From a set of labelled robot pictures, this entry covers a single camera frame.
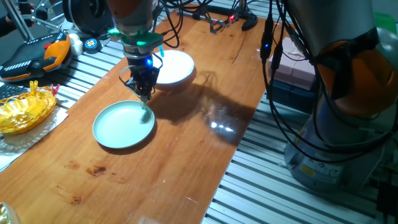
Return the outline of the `person hand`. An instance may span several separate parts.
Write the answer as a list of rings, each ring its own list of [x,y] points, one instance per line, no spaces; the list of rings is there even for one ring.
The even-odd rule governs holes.
[[[28,0],[18,0],[17,1],[19,6],[19,11],[21,15],[31,15],[32,11],[34,10],[34,5],[29,3]],[[32,27],[32,20],[31,19],[24,19],[26,25],[28,27]]]

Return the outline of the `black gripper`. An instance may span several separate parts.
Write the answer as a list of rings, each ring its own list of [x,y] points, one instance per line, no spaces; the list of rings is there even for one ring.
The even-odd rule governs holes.
[[[127,62],[131,72],[127,86],[135,87],[135,93],[141,101],[150,101],[160,72],[160,68],[154,66],[153,56],[128,58]]]

